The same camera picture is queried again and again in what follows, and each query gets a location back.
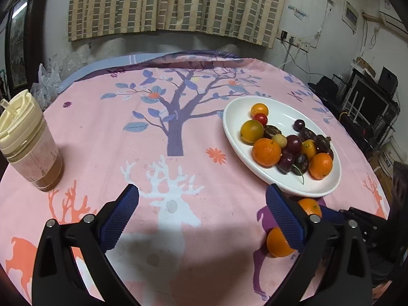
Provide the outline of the orange mandarin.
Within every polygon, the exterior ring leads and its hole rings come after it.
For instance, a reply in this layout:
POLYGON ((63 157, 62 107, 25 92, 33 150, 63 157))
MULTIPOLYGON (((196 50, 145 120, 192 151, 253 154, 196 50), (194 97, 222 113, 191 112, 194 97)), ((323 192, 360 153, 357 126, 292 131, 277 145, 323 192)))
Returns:
POLYGON ((333 168, 333 160, 327 153, 316 154, 309 164, 309 173, 316 180, 327 177, 333 168))

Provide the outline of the dark wrinkled fruit back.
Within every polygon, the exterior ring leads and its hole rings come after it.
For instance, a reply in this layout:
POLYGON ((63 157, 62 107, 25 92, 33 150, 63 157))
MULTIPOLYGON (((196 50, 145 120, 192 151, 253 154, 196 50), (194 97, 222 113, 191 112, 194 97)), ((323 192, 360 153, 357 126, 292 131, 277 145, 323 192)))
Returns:
POLYGON ((318 153, 329 153, 331 138, 322 134, 317 135, 315 138, 315 147, 318 153))

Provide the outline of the dark wrinkled fruit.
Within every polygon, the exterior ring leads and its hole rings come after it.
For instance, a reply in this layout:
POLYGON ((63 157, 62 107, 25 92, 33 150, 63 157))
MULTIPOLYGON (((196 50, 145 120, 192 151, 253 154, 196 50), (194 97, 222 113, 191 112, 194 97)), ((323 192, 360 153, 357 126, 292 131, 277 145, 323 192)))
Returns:
POLYGON ((310 129, 304 127, 303 129, 301 129, 301 131, 299 132, 299 138, 301 139, 302 142, 305 142, 306 140, 313 140, 315 141, 316 139, 316 134, 311 131, 310 129))
POLYGON ((331 138, 322 134, 317 135, 315 138, 315 147, 318 153, 329 153, 331 138))

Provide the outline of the dark red plum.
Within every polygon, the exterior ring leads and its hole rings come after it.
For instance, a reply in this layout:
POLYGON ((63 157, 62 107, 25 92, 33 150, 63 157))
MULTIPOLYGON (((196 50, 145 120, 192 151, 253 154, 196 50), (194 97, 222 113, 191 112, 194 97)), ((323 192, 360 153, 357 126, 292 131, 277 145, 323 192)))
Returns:
POLYGON ((286 146, 283 148, 284 153, 291 153, 294 156, 301 153, 302 141, 298 135, 289 135, 286 140, 286 146))
POLYGON ((331 159, 334 161, 334 154, 333 154, 332 149, 329 150, 328 154, 331 157, 331 159))

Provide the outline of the dark wrinkled fruit front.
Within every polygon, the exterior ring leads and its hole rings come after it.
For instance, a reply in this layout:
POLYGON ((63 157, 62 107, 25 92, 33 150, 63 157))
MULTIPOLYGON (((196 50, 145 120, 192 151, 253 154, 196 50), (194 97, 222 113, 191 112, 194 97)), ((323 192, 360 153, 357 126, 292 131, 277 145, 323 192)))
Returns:
POLYGON ((310 129, 304 127, 303 129, 301 129, 301 131, 299 132, 299 138, 301 139, 302 142, 305 142, 306 140, 313 140, 315 141, 316 139, 316 134, 311 131, 310 129))

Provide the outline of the large orange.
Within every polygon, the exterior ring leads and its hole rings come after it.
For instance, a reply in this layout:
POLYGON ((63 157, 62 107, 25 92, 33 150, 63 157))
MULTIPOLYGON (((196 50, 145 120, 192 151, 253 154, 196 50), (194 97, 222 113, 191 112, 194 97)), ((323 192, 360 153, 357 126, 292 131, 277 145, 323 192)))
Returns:
POLYGON ((261 138, 252 146, 252 158, 257 164, 265 168, 276 165, 281 155, 281 147, 273 139, 261 138))

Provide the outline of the small tan longan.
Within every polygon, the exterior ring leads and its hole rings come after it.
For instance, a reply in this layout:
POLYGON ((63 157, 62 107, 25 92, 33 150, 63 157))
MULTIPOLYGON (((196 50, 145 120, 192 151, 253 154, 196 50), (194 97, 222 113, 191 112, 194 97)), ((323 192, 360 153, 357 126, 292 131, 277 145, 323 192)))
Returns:
POLYGON ((280 148, 285 148, 288 144, 286 137, 280 133, 275 134, 272 137, 272 140, 274 140, 280 146, 280 148))

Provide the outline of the greenish yellow orange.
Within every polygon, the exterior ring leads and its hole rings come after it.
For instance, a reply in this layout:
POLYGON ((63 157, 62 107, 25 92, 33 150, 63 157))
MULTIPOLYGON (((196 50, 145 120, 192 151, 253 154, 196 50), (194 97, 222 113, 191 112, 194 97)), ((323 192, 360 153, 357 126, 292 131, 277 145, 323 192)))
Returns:
POLYGON ((246 144, 254 144, 263 137, 263 134, 263 125, 257 120, 248 120, 241 126, 241 140, 246 144))

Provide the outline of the red cherry tomato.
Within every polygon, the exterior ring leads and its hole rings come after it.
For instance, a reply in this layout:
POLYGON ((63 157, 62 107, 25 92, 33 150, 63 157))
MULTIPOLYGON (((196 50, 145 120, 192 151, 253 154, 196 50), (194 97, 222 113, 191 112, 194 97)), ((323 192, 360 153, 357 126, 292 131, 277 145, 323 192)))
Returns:
POLYGON ((268 124, 268 117, 267 117, 267 115, 265 115, 263 113, 257 113, 255 115, 253 115, 252 119, 258 121, 263 126, 268 124))

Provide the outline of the small orange kumquat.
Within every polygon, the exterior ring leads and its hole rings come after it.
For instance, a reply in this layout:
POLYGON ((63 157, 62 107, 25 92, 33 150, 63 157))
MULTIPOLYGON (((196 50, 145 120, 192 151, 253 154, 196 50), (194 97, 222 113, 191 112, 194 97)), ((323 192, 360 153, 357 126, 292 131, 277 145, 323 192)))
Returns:
POLYGON ((263 103, 256 103, 253 105, 250 109, 250 114, 252 117, 254 117, 257 114, 264 114, 265 116, 268 116, 269 110, 268 107, 263 104, 263 103))

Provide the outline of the large brown passion fruit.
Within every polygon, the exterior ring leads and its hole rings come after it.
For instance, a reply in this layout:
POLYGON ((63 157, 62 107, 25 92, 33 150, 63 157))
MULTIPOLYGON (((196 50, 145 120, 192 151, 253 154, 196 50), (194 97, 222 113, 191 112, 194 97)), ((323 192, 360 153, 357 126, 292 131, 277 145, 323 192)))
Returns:
POLYGON ((282 132, 273 125, 265 125, 263 136, 268 139, 272 139, 276 134, 281 134, 282 132))

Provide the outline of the white plastic bucket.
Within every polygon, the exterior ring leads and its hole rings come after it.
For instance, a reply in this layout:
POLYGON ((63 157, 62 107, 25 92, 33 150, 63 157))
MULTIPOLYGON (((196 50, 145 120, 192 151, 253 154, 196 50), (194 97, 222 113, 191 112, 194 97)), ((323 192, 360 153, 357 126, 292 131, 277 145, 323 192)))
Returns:
POLYGON ((393 176, 393 167, 395 162, 404 163, 407 159, 407 153, 392 139, 390 139, 380 150, 378 163, 384 174, 388 177, 393 176))

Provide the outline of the white oval plate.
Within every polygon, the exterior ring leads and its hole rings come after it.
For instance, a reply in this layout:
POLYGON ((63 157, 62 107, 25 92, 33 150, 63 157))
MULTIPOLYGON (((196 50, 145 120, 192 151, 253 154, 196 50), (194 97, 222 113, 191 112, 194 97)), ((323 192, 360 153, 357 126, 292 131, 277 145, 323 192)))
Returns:
POLYGON ((294 134, 292 128, 295 120, 302 119, 306 127, 316 134, 327 136, 316 123, 306 115, 285 103, 267 97, 243 96, 232 100, 223 111, 224 133, 239 159, 257 177, 268 184, 276 184, 283 192, 310 198, 320 198, 331 194, 339 186, 342 177, 340 158, 335 146, 333 169, 322 180, 316 180, 309 173, 299 177, 294 173, 282 174, 277 167, 264 168, 252 158, 252 147, 244 143, 240 137, 240 129, 250 119, 250 109, 254 104, 263 103, 268 107, 268 122, 276 126, 284 135, 294 134))

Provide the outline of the white air conditioner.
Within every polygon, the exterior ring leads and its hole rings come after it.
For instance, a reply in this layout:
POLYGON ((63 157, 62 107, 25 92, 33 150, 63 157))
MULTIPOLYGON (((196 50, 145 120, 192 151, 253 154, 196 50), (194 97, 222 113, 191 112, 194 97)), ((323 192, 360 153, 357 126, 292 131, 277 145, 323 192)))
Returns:
POLYGON ((386 0, 380 0, 379 13, 383 24, 401 37, 407 37, 407 29, 393 6, 386 0))

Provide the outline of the wall power strip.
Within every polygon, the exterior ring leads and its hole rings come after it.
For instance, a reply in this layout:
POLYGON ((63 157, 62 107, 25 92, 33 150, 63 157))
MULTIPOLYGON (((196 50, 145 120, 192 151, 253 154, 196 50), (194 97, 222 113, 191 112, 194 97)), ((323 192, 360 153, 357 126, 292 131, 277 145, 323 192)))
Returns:
POLYGON ((292 46, 308 53, 311 48, 311 43, 307 38, 296 37, 286 30, 279 30, 277 39, 284 43, 292 43, 292 46))

